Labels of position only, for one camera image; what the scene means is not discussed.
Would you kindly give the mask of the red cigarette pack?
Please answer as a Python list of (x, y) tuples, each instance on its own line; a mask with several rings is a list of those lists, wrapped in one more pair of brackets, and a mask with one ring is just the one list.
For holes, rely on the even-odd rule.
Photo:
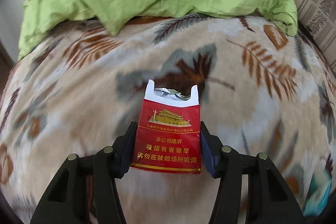
[(152, 172), (200, 174), (201, 114), (198, 87), (191, 94), (155, 88), (142, 101), (131, 167)]

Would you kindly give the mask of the teal cartoon tissue pack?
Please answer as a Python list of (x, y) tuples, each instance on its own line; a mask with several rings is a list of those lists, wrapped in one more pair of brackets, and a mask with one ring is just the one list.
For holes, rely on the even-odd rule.
[(326, 207), (331, 189), (331, 176), (327, 170), (315, 172), (302, 212), (304, 217), (317, 217)]

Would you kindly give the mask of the leaf pattern bed blanket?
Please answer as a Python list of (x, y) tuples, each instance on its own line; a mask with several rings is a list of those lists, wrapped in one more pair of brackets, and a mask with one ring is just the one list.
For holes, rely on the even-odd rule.
[(149, 80), (178, 102), (198, 88), (223, 144), (265, 152), (300, 207), (335, 190), (335, 77), (313, 40), (257, 16), (62, 23), (18, 61), (1, 98), (1, 192), (29, 223), (65, 158), (94, 155), (140, 116)]

